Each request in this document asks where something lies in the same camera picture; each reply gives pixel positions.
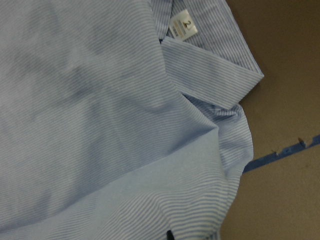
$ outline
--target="light blue shirt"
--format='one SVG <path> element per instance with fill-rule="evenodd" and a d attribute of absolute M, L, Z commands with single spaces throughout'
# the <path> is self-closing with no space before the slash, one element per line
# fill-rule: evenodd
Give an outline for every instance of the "light blue shirt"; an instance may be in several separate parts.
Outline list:
<path fill-rule="evenodd" d="M 2 0 L 0 240 L 218 239 L 262 77 L 223 0 Z"/>

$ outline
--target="cardboard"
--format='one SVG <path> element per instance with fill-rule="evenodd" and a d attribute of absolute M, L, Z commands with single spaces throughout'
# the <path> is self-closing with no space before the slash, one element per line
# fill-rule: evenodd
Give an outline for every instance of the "cardboard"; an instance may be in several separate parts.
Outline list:
<path fill-rule="evenodd" d="M 320 134 L 320 1 L 227 2 L 265 75 L 241 102 L 254 158 L 310 144 Z"/>
<path fill-rule="evenodd" d="M 320 145 L 242 175 L 223 240 L 320 239 Z"/>

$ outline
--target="blue and white striped fabric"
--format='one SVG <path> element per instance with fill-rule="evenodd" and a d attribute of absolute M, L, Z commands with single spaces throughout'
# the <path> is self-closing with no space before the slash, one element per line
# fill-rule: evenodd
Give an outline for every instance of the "blue and white striped fabric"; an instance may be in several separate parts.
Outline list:
<path fill-rule="evenodd" d="M 223 0 L 2 0 L 0 240 L 219 239 L 262 77 Z"/>

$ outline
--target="white tag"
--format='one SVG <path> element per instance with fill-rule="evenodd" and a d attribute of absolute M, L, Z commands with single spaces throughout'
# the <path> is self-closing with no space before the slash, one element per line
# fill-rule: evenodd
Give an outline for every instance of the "white tag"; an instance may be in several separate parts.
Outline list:
<path fill-rule="evenodd" d="M 170 19 L 169 29 L 175 39 L 186 40 L 195 35 L 198 30 L 187 9 Z"/>

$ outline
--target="striped shirt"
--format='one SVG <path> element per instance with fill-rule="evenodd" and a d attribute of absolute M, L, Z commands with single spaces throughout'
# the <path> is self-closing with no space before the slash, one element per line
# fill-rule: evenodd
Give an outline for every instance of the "striped shirt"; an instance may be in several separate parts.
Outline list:
<path fill-rule="evenodd" d="M 219 239 L 262 77 L 224 0 L 2 0 L 0 240 Z"/>

